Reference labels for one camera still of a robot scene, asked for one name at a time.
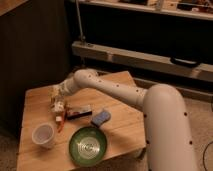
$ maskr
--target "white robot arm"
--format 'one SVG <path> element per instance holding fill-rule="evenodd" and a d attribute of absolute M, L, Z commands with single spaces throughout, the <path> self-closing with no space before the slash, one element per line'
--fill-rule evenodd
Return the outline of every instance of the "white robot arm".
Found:
<path fill-rule="evenodd" d="M 158 84 L 145 90 L 103 80 L 94 70 L 78 70 L 54 86 L 61 96 L 82 88 L 97 89 L 143 112 L 150 171 L 198 170 L 185 103 L 174 87 Z"/>

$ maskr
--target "orange object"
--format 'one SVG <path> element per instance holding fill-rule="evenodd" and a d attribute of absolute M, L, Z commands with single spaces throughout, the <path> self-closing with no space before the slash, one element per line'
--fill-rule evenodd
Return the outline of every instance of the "orange object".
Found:
<path fill-rule="evenodd" d="M 62 131 L 63 127 L 64 127 L 65 113 L 66 113 L 66 111 L 62 112 L 62 114 L 61 114 L 62 120 L 61 120 L 61 122 L 59 123 L 59 126 L 58 126 L 58 133 L 60 133 Z"/>

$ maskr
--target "floor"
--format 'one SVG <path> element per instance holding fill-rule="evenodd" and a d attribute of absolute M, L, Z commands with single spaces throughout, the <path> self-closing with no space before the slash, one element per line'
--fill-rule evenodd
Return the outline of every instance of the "floor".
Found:
<path fill-rule="evenodd" d="M 205 171 L 202 155 L 206 145 L 213 141 L 213 112 L 210 102 L 185 98 L 190 118 L 193 144 L 200 171 Z M 15 171 L 18 141 L 8 132 L 0 129 L 0 170 Z M 139 151 L 119 156 L 98 164 L 96 167 L 78 171 L 147 171 L 146 155 L 143 160 L 136 157 Z M 206 151 L 205 163 L 208 171 L 213 171 L 213 144 Z"/>

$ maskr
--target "blue sponge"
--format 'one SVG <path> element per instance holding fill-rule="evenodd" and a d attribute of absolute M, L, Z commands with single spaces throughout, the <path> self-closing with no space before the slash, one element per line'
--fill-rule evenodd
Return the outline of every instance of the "blue sponge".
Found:
<path fill-rule="evenodd" d="M 104 122 L 110 120 L 111 114 L 107 110 L 102 110 L 100 113 L 92 117 L 91 124 L 100 127 Z"/>

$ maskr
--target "wall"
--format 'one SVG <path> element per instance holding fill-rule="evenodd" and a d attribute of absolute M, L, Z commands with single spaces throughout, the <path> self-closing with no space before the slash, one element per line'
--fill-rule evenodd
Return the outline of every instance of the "wall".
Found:
<path fill-rule="evenodd" d="M 0 124 L 19 135 L 24 93 L 57 83 L 70 70 L 61 0 L 31 0 L 0 17 Z"/>

